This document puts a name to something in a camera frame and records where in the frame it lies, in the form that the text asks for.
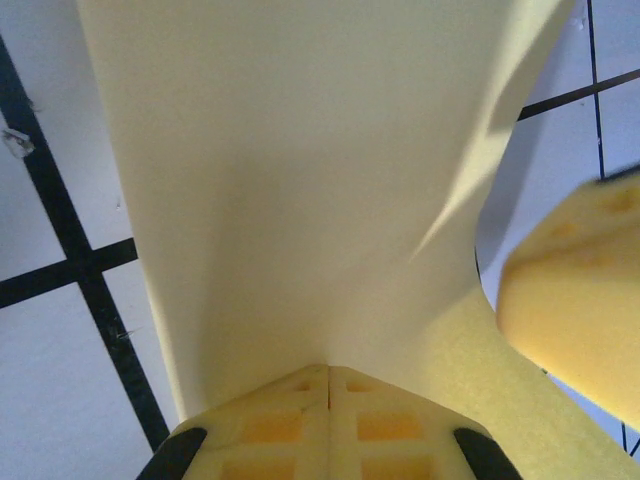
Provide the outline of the clear tape scrap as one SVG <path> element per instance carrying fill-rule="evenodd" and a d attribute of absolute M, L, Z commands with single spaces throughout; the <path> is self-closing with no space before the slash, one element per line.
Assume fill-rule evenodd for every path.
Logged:
<path fill-rule="evenodd" d="M 3 128 L 0 132 L 0 139 L 11 155 L 18 160 L 24 160 L 35 151 L 31 138 L 18 130 Z"/>

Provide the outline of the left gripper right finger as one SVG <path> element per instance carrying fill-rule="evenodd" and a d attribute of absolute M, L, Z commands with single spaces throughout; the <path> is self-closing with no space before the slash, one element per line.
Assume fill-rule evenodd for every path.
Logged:
<path fill-rule="evenodd" d="M 520 480 L 476 421 L 347 367 L 329 369 L 330 480 Z"/>

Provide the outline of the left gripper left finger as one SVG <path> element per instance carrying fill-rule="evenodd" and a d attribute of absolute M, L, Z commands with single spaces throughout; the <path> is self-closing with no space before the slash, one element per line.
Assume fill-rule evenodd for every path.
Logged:
<path fill-rule="evenodd" d="M 302 368 L 179 424 L 142 480 L 329 480 L 329 367 Z"/>

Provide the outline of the yellow paper sheet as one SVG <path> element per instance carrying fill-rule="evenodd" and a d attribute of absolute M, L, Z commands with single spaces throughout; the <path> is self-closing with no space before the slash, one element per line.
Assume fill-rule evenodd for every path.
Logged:
<path fill-rule="evenodd" d="M 572 0 L 77 2 L 180 419 L 328 363 L 478 421 L 524 480 L 640 480 L 476 268 Z"/>

